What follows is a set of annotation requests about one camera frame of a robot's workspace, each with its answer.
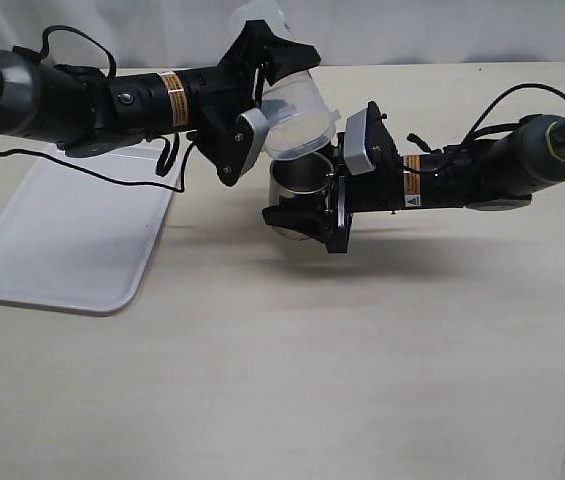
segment cable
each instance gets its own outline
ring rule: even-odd
[[[115,78],[118,67],[113,54],[109,50],[107,50],[107,48],[104,47],[101,43],[89,37],[86,33],[78,30],[77,28],[69,27],[68,25],[52,25],[44,29],[44,31],[42,32],[42,50],[40,50],[41,60],[47,58],[51,51],[51,47],[49,45],[49,37],[51,36],[51,34],[53,32],[61,32],[61,31],[71,32],[75,35],[85,38],[86,40],[97,46],[100,50],[102,50],[106,54],[106,57],[109,59],[109,73],[107,74],[107,78]]]
[[[90,175],[97,179],[103,180],[108,183],[112,183],[114,185],[120,185],[123,187],[157,187],[157,188],[164,188],[165,190],[170,190],[175,193],[184,193],[184,169],[186,167],[186,163],[188,162],[189,155],[195,146],[194,143],[189,145],[187,148],[186,154],[182,161],[182,170],[180,174],[180,185],[181,187],[172,187],[171,185],[167,185],[165,183],[157,183],[157,182],[127,182],[124,180],[118,180],[115,178],[107,177],[106,175],[102,175],[101,173],[94,172],[93,170],[89,170],[88,168],[80,167],[79,165],[75,165],[73,163],[65,162],[64,160],[60,160],[59,158],[54,157],[53,155],[49,155],[48,153],[44,152],[36,152],[34,150],[26,150],[23,148],[14,148],[11,150],[0,151],[0,157],[10,157],[11,155],[28,155],[31,157],[42,157],[46,160],[49,160],[53,163],[56,163],[62,167],[70,168],[71,170],[76,170],[80,173],[84,173],[85,175]]]
[[[464,139],[462,140],[460,145],[458,145],[457,148],[453,149],[453,152],[449,154],[449,159],[446,162],[444,162],[442,165],[440,165],[437,168],[434,168],[433,170],[418,170],[418,169],[415,169],[415,168],[407,167],[406,165],[400,165],[399,168],[401,168],[402,170],[407,171],[407,172],[416,173],[418,175],[437,175],[438,173],[443,172],[444,170],[449,168],[451,165],[453,165],[455,163],[455,161],[457,160],[457,158],[459,157],[462,150],[466,149],[466,147],[468,147],[469,143],[471,143],[473,140],[475,140],[475,138],[476,138],[475,135],[476,135],[476,132],[478,132],[478,128],[480,127],[482,122],[484,122],[486,117],[488,117],[489,114],[493,111],[493,109],[496,106],[498,106],[498,104],[502,100],[504,100],[506,97],[508,97],[512,93],[517,92],[518,90],[524,90],[524,89],[545,90],[547,92],[553,93],[554,95],[557,95],[558,97],[560,97],[561,99],[563,99],[565,101],[565,93],[564,92],[561,92],[557,88],[551,87],[549,85],[544,85],[543,83],[521,83],[519,85],[515,85],[515,86],[509,88],[504,93],[502,93],[499,97],[497,97],[491,103],[491,105],[489,105],[487,107],[487,109],[484,111],[484,113],[482,113],[482,115],[480,115],[478,120],[475,122],[475,124],[471,127],[469,132],[466,134],[466,136],[464,137]]]

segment white backdrop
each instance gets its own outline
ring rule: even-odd
[[[38,48],[45,26],[82,28],[123,66],[213,64],[244,0],[0,0],[0,48]],[[565,0],[279,0],[324,64],[565,61]],[[103,65],[59,34],[55,58]]]

